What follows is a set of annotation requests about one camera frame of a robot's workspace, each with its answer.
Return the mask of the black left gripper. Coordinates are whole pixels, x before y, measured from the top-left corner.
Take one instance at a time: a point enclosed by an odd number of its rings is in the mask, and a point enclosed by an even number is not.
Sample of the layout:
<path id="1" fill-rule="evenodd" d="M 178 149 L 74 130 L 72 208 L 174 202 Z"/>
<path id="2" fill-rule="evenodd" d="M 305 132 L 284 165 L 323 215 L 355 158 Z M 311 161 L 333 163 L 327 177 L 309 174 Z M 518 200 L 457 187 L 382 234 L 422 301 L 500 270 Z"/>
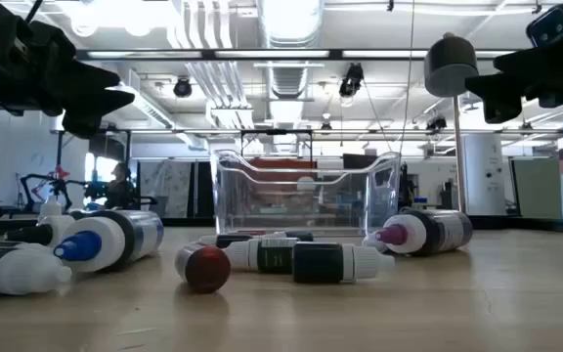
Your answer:
<path id="1" fill-rule="evenodd" d="M 60 28 L 29 21 L 0 4 L 0 110 L 15 116 L 27 110 L 65 112 L 66 132 L 95 136 L 103 117 L 131 104 L 135 95 L 110 90 L 120 82 L 116 73 L 74 56 Z"/>

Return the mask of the large blue food coloring bottle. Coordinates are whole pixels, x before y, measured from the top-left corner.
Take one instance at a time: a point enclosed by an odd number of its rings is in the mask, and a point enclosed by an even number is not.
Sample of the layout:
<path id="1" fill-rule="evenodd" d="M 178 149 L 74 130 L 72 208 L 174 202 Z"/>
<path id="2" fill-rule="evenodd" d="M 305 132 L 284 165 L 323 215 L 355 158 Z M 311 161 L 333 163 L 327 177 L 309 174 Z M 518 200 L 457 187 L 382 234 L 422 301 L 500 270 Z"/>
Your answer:
<path id="1" fill-rule="evenodd" d="M 157 252 L 163 237 L 155 212 L 102 210 L 68 226 L 53 253 L 74 272 L 119 271 Z"/>

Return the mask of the large purple food coloring bottle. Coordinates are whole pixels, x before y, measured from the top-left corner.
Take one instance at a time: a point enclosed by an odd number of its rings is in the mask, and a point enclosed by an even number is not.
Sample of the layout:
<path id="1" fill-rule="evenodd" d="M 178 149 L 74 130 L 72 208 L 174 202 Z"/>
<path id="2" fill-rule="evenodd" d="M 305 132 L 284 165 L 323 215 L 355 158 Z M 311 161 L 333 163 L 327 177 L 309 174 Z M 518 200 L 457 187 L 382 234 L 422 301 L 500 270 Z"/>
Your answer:
<path id="1" fill-rule="evenodd" d="M 406 209 L 366 235 L 362 245 L 382 253 L 426 257 L 457 250 L 472 236 L 472 223 L 462 212 Z"/>

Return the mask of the small green food coloring bottle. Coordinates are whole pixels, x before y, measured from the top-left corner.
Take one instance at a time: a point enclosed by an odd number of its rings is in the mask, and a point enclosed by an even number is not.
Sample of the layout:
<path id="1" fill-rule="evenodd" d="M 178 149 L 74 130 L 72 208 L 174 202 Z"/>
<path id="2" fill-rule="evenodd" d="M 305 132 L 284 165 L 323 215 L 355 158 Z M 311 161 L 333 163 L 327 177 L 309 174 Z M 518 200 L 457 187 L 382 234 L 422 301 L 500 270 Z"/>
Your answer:
<path id="1" fill-rule="evenodd" d="M 197 242 L 218 248 L 226 248 L 233 242 L 246 242 L 252 239 L 252 236 L 244 234 L 206 235 L 199 238 Z"/>
<path id="2" fill-rule="evenodd" d="M 223 249 L 233 270 L 264 274 L 291 274 L 297 238 L 262 238 L 232 242 Z"/>

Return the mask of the small red food coloring bottle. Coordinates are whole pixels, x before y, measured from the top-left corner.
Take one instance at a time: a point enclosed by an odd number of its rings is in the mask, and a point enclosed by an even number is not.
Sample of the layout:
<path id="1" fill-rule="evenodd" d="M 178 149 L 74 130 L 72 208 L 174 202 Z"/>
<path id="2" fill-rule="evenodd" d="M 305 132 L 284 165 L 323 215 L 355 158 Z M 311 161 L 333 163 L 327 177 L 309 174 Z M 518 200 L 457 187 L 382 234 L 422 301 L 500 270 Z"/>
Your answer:
<path id="1" fill-rule="evenodd" d="M 175 268 L 182 281 L 194 293 L 213 293 L 220 289 L 231 273 L 231 263 L 220 248 L 191 242 L 177 251 Z"/>

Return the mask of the small dark food coloring bottle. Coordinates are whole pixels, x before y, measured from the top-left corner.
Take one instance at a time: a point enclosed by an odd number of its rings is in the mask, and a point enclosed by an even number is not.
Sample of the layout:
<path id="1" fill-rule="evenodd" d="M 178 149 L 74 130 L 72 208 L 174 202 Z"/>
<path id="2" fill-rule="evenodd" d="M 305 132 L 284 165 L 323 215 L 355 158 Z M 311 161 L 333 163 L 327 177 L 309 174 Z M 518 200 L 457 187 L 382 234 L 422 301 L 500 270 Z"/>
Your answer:
<path id="1" fill-rule="evenodd" d="M 300 242 L 312 242 L 314 240 L 313 234 L 310 231 L 305 231 L 305 230 L 276 231 L 276 232 L 261 235 L 261 238 L 271 238 L 271 239 L 292 238 L 292 239 L 298 239 Z"/>

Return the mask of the small maroon food coloring bottle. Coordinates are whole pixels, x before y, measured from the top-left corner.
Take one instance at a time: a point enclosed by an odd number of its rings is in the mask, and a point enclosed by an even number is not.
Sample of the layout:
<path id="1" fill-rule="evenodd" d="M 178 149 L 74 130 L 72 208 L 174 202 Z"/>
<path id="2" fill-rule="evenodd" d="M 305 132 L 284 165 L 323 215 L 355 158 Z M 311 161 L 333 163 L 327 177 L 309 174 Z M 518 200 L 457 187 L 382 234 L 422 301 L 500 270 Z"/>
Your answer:
<path id="1" fill-rule="evenodd" d="M 354 284 L 394 266 L 392 256 L 349 243 L 299 242 L 292 250 L 292 277 L 299 284 Z"/>

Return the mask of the black desk lamp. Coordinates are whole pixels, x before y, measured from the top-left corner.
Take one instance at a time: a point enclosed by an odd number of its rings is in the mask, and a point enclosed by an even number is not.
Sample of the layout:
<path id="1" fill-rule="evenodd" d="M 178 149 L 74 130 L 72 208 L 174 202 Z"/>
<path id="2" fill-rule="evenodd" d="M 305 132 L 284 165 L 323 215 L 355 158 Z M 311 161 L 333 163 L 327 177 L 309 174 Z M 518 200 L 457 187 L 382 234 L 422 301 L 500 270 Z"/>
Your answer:
<path id="1" fill-rule="evenodd" d="M 464 81 L 478 75 L 477 56 L 473 45 L 465 38 L 450 32 L 435 42 L 424 58 L 425 89 L 433 96 L 449 98 L 453 102 L 456 158 L 456 186 L 458 209 L 466 213 L 463 188 L 463 146 L 462 137 L 470 135 L 460 126 L 459 96 L 465 92 Z M 492 219 L 501 220 L 506 216 L 475 216 L 473 222 L 490 228 Z"/>

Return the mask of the black ceiling spotlight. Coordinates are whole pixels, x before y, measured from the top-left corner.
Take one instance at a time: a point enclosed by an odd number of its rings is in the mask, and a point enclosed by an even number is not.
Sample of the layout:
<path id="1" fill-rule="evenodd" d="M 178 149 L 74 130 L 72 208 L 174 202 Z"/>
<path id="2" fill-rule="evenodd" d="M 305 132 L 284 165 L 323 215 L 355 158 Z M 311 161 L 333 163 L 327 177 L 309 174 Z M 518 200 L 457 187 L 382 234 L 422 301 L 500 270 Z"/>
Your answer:
<path id="1" fill-rule="evenodd" d="M 181 76 L 174 85 L 173 93 L 177 98 L 189 98 L 193 88 L 190 79 L 187 76 Z"/>

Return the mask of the person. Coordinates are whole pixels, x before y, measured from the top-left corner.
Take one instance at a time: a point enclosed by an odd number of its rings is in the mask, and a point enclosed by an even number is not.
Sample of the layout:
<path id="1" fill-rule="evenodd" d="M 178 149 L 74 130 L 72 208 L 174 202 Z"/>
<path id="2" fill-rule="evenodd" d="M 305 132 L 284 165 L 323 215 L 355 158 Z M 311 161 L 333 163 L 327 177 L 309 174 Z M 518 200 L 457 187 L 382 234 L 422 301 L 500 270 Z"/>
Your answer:
<path id="1" fill-rule="evenodd" d="M 135 192 L 130 182 L 131 172 L 128 165 L 125 162 L 117 163 L 111 175 L 113 179 L 108 182 L 106 209 L 133 209 Z"/>

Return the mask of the white cylindrical column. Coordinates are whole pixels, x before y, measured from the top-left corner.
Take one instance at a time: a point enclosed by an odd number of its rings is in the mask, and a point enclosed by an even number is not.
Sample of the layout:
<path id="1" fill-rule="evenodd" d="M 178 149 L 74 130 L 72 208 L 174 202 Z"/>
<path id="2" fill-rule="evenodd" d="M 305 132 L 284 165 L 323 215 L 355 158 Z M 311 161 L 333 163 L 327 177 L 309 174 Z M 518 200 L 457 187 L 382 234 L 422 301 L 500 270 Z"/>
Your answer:
<path id="1" fill-rule="evenodd" d="M 462 137 L 463 188 L 466 213 L 475 216 L 506 214 L 501 140 L 495 134 Z"/>

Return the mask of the grey-green partition panel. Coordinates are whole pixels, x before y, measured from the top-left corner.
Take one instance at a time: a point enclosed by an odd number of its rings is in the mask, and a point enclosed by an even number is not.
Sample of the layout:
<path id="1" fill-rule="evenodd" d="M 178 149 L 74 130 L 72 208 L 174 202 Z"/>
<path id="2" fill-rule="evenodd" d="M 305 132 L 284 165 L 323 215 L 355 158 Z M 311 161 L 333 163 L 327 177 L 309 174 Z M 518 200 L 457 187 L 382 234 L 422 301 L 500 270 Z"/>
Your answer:
<path id="1" fill-rule="evenodd" d="M 523 218 L 562 218 L 560 173 L 557 158 L 512 158 L 512 189 Z"/>

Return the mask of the grey marbled partition panel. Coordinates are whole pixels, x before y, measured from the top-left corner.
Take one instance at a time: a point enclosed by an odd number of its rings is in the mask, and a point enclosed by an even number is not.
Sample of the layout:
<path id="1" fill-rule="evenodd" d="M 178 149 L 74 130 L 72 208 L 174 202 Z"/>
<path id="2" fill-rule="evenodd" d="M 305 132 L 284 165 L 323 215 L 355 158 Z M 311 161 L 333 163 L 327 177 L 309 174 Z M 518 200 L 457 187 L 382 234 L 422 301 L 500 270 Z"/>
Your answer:
<path id="1" fill-rule="evenodd" d="M 141 161 L 141 195 L 156 200 L 151 210 L 161 218 L 186 218 L 188 215 L 191 165 L 165 159 Z"/>

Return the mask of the clear plastic bin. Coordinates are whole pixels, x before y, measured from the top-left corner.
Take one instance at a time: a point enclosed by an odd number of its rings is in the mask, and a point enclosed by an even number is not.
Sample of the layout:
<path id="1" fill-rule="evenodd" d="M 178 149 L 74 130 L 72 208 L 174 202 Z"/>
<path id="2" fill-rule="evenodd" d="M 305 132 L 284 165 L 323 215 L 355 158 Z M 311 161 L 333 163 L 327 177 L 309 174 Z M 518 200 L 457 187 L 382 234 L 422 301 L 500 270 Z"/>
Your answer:
<path id="1" fill-rule="evenodd" d="M 400 161 L 397 153 L 247 160 L 217 151 L 210 158 L 216 230 L 363 236 L 398 212 Z"/>

